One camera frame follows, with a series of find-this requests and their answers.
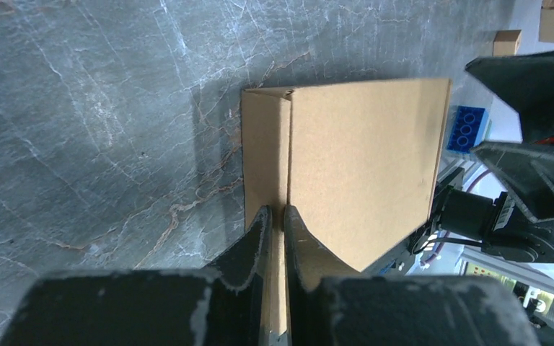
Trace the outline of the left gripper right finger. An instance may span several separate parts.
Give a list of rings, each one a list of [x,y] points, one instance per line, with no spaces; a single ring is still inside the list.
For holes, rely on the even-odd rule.
[[[537,345],[514,295],[492,278],[370,276],[333,254],[287,205],[293,345]]]

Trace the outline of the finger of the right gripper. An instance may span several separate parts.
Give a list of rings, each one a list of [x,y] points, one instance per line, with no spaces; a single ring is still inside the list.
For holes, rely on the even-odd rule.
[[[480,57],[465,70],[519,115],[524,143],[554,143],[554,50]]]
[[[484,141],[471,152],[530,221],[554,220],[554,145]]]

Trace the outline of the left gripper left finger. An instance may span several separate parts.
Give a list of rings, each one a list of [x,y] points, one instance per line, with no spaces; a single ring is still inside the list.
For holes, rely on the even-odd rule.
[[[272,212],[204,267],[52,272],[28,290],[1,345],[259,345]]]

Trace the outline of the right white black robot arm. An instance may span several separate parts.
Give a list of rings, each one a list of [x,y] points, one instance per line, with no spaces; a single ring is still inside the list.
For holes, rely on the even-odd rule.
[[[554,264],[554,50],[476,58],[465,70],[517,112],[522,140],[474,146],[504,191],[490,199],[442,185],[409,251],[452,243],[512,262]],[[431,239],[439,229],[447,235]]]

